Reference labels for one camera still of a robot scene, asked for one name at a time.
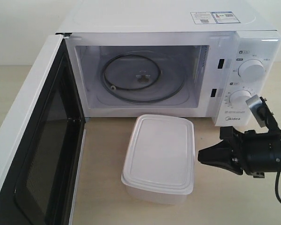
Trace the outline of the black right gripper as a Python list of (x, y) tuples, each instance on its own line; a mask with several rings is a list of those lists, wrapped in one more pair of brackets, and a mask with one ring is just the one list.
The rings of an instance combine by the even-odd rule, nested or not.
[[(234, 127), (221, 127), (216, 145), (199, 150), (201, 164), (221, 168), (236, 175), (264, 177), (264, 173), (281, 172), (281, 130), (244, 133)], [(222, 159), (206, 161), (204, 159)]]

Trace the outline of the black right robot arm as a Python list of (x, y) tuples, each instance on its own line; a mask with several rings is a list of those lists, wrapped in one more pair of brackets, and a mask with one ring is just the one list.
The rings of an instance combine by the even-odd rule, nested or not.
[(216, 145), (199, 150), (198, 161), (204, 165), (264, 178), (265, 173), (281, 172), (281, 130), (244, 133), (234, 127), (221, 127)]

